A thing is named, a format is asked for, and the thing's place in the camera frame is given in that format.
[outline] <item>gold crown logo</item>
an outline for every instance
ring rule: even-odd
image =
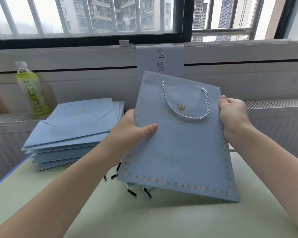
[[[184,111],[186,109],[186,106],[184,105],[184,107],[182,107],[182,104],[181,104],[181,106],[179,106],[179,104],[178,104],[178,109],[179,109],[179,111]]]

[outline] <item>blue table edge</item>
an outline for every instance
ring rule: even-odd
[[[14,167],[9,173],[7,173],[1,180],[0,180],[0,184],[2,181],[4,181],[10,174],[12,174],[13,171],[15,171],[21,164],[24,163],[25,160],[28,159],[28,157],[30,157],[30,155],[28,155],[24,160],[22,160],[16,167]]]

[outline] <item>tabletop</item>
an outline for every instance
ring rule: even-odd
[[[298,228],[271,192],[235,152],[231,152],[241,202],[155,189],[152,198],[134,185],[102,180],[65,237],[267,237],[297,238]],[[0,184],[0,224],[69,165],[36,171],[26,160]]]

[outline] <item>person's left hand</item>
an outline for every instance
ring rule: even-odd
[[[121,156],[129,154],[132,148],[155,133],[157,128],[158,124],[150,124],[143,128],[136,127],[134,109],[130,109],[100,144],[115,152],[117,160],[114,161],[114,165],[116,165],[120,162]]]

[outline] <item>building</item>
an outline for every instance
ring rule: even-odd
[[[194,12],[193,12],[193,23],[192,29],[203,29],[205,28],[207,14],[207,3],[204,0],[194,0]],[[191,42],[201,42],[203,37],[192,36]]]
[[[112,23],[109,0],[88,0],[88,8],[93,32],[111,32],[113,25],[117,31],[136,31],[135,0],[113,0],[116,23]],[[160,0],[139,0],[140,23],[142,31],[160,30]],[[165,0],[165,30],[171,30],[171,0]],[[82,0],[61,0],[69,32],[88,32]]]
[[[219,28],[228,28],[234,0],[222,0]],[[230,36],[217,36],[215,41],[230,40]]]
[[[252,2],[256,0],[238,0],[233,28],[245,28],[250,27],[250,22],[253,16]],[[219,28],[229,28],[229,21],[232,13],[234,0],[222,0]],[[248,36],[217,36],[216,41],[228,41],[228,40],[246,40]]]

